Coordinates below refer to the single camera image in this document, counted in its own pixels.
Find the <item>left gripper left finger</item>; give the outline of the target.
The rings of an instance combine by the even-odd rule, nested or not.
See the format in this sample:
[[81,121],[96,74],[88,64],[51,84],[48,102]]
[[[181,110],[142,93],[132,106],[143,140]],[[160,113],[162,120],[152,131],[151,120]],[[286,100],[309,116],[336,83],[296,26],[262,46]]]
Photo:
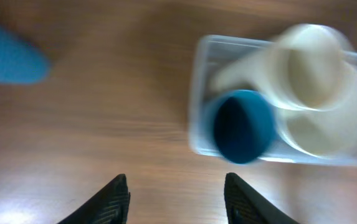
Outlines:
[[126,175],[119,174],[59,224],[126,224],[130,196]]

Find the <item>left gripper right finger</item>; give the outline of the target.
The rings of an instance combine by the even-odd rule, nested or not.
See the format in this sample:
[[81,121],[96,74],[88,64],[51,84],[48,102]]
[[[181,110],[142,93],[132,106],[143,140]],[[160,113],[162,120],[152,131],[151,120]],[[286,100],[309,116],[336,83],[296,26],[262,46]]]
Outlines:
[[224,201],[228,224],[298,224],[237,174],[226,174]]

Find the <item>blue cup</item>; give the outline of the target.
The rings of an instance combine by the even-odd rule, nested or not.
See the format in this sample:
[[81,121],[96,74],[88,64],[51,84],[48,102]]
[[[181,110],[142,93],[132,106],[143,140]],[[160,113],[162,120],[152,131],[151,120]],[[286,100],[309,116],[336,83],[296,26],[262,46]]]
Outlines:
[[50,62],[38,47],[0,25],[0,83],[37,83],[49,70]]
[[202,124],[210,146],[234,164],[256,160],[276,138],[272,107],[252,90],[229,91],[208,102]]

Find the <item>cream bowl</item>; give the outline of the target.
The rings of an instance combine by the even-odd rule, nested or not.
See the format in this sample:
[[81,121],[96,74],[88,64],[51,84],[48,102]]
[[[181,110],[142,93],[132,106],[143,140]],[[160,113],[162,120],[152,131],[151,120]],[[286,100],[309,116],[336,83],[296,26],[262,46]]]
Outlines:
[[357,151],[357,65],[345,63],[346,85],[328,111],[276,109],[277,132],[294,149],[323,159]]

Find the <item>cream cup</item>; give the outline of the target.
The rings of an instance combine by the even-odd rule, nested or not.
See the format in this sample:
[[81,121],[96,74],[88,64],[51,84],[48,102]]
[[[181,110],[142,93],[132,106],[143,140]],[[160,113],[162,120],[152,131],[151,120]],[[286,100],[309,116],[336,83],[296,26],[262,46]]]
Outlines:
[[209,89],[220,94],[251,86],[278,108],[327,110],[343,89],[345,53],[350,50],[340,31],[298,24],[221,68],[211,77]]

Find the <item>blue cup front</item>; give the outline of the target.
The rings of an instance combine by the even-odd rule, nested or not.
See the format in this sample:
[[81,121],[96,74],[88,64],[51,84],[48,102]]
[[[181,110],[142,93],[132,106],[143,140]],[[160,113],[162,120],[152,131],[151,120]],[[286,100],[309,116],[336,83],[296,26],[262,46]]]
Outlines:
[[50,62],[38,47],[0,25],[0,83],[37,83],[49,70]]

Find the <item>clear plastic container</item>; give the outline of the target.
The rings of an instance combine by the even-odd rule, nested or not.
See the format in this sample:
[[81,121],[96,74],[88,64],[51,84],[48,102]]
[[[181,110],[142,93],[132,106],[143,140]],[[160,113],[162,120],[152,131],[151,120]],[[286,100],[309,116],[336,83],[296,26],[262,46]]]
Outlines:
[[[192,150],[204,156],[220,154],[206,139],[203,131],[203,115],[209,96],[206,88],[209,78],[220,68],[269,46],[266,40],[246,39],[224,35],[205,35],[199,39],[194,53],[193,74],[188,104],[188,136]],[[357,151],[339,159],[322,159],[300,152],[278,138],[261,157],[264,161],[310,164],[319,166],[357,166]]]

